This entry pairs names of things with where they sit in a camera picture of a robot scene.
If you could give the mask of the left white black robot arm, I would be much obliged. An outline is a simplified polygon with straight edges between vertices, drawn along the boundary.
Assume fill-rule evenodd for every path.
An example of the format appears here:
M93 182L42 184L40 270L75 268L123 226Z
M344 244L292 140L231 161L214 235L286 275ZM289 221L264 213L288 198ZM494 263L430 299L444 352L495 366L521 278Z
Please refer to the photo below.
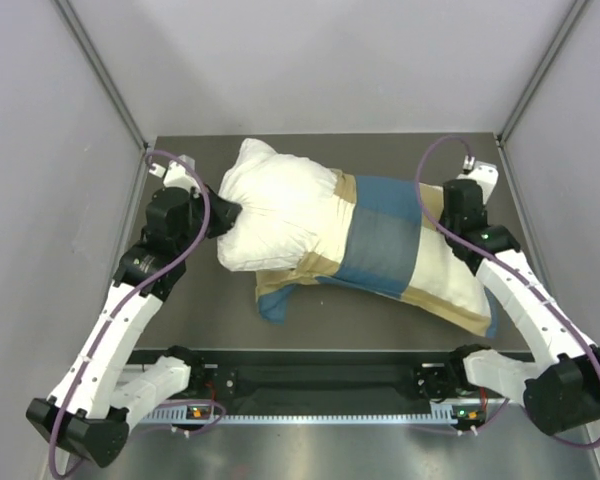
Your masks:
M26 418L49 443L99 467L121 453L134 428L175 395L210 391L200 355L165 350L124 386L119 378L150 320L166 303L199 243L227 233L242 208L213 190L164 187L145 210L139 239L121 257L105 305L62 381L33 399Z

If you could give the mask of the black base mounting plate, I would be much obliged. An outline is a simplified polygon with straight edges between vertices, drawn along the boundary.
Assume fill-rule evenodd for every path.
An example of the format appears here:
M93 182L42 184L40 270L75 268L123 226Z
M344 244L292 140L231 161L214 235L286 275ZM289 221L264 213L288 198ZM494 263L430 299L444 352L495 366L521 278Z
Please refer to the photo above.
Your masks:
M209 388L236 401L260 388L335 391L391 387L408 399L442 400L473 390L460 380L459 353L362 350L198 350L193 385L182 397Z

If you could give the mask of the left aluminium frame post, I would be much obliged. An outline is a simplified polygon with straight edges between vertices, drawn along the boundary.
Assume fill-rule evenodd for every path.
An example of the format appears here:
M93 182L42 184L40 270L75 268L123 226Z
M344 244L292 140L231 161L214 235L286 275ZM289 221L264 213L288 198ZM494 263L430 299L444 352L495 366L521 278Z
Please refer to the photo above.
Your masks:
M133 118L131 110L117 87L109 69L106 67L75 7L67 0L52 0L51 4L57 10L71 37L77 43L87 64L94 73L99 85L112 104L134 144L141 151L145 151L149 146L149 143L141 132L136 120Z

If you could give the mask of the white pillow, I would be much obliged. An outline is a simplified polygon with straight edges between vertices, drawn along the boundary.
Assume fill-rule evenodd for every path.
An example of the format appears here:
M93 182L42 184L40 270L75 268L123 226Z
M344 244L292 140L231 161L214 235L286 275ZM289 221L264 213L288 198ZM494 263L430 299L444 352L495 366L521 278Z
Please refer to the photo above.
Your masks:
M342 196L344 180L340 170L245 139L219 188L221 198L242 207L218 239L221 265L233 272L291 270L309 253L340 263L354 208Z

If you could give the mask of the right aluminium frame post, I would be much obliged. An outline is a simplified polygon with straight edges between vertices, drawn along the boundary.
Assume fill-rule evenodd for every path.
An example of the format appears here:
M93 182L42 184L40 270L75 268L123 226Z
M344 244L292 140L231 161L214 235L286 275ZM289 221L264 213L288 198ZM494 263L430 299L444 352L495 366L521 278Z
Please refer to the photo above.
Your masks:
M507 141L516 130L547 75L564 50L565 45L576 30L590 5L590 0L576 0L570 2L569 8L559 22L555 33L552 35L550 42L544 49L537 65L534 67L534 70L516 100L514 107L507 116L503 127L495 136L496 144L499 148L503 149L506 146Z

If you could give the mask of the checkered blue beige white pillowcase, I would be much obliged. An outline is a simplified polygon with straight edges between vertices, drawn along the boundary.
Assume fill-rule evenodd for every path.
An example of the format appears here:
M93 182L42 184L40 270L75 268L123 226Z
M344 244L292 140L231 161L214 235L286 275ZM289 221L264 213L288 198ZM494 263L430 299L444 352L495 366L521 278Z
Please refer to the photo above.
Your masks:
M362 290L419 307L475 335L498 325L493 295L457 259L422 211L442 211L442 189L336 171L327 230L292 269L259 271L260 316L284 322L298 285Z

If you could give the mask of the aluminium frame post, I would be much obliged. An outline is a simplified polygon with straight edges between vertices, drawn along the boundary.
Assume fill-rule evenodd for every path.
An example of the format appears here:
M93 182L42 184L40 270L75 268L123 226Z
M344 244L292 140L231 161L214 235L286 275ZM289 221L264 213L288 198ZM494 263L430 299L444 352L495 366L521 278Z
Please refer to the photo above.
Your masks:
M503 127L495 136L496 144L499 148L503 149L506 146L507 141L516 130L547 75L564 50L565 45L576 30L590 5L590 0L576 0L570 2L569 8L559 22L555 33L552 35L550 42L544 49L537 65L534 67L534 70L516 100L514 107L507 116Z
M136 120L133 118L131 110L117 87L109 69L106 67L75 7L67 0L52 0L51 4L57 10L71 37L77 43L87 64L94 73L99 85L112 104L134 144L141 151L145 151L149 146L149 143L141 132Z

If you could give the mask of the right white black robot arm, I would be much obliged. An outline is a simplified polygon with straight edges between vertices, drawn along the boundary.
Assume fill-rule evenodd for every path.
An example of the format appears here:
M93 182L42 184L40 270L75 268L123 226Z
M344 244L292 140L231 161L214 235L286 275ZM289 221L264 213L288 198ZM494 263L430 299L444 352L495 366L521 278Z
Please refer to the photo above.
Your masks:
M600 420L600 347L547 292L511 232L489 223L476 181L445 182L443 202L441 230L454 255L503 307L533 356L523 362L473 351L447 370L449 388L461 396L479 387L497 392L549 436Z

